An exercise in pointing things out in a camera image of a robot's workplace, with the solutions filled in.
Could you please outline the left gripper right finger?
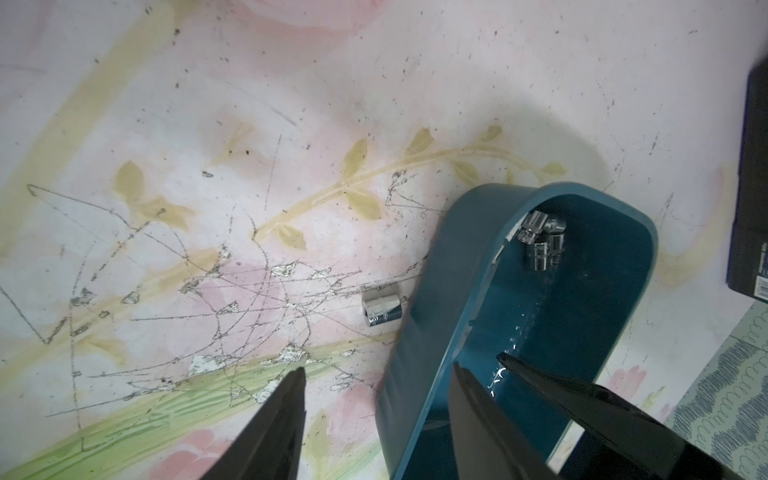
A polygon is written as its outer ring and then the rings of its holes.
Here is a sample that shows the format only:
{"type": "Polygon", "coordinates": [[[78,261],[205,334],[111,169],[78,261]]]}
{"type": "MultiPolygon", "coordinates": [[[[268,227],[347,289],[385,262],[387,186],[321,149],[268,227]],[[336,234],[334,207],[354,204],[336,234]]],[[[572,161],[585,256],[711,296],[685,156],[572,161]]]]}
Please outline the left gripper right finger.
{"type": "Polygon", "coordinates": [[[461,479],[556,479],[525,435],[467,369],[452,366],[449,415],[461,479]]]}

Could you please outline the teal plastic storage tray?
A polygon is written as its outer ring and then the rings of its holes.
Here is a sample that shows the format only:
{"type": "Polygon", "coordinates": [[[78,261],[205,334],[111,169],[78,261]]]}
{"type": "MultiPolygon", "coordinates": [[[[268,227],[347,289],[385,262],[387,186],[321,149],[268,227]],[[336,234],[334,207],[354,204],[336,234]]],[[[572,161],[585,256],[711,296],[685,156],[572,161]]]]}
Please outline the teal plastic storage tray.
{"type": "Polygon", "coordinates": [[[379,389],[389,476],[457,477],[448,413],[455,363],[549,457],[567,417],[497,356],[596,380],[648,285],[657,244],[648,216],[582,184],[485,184],[461,196],[440,224],[379,389]],[[561,261],[549,257],[543,272],[528,266],[528,245],[516,239],[533,210],[567,223],[561,261]]]}

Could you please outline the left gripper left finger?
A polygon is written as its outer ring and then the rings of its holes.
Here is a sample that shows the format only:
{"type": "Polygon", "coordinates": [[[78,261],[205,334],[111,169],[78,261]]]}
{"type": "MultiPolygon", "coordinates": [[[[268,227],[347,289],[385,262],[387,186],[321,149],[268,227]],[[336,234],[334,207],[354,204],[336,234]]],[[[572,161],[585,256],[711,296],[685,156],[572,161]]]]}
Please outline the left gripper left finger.
{"type": "Polygon", "coordinates": [[[295,479],[298,475],[305,409],[306,372],[288,373],[205,479],[295,479]]]}

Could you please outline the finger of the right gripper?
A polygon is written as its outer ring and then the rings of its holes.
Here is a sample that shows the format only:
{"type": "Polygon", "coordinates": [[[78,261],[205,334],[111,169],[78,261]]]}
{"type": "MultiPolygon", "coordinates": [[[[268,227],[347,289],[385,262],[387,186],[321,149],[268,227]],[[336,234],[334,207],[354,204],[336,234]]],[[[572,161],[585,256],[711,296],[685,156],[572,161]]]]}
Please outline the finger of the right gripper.
{"type": "Polygon", "coordinates": [[[737,479],[739,475],[607,388],[497,356],[584,429],[562,479],[737,479]]]}

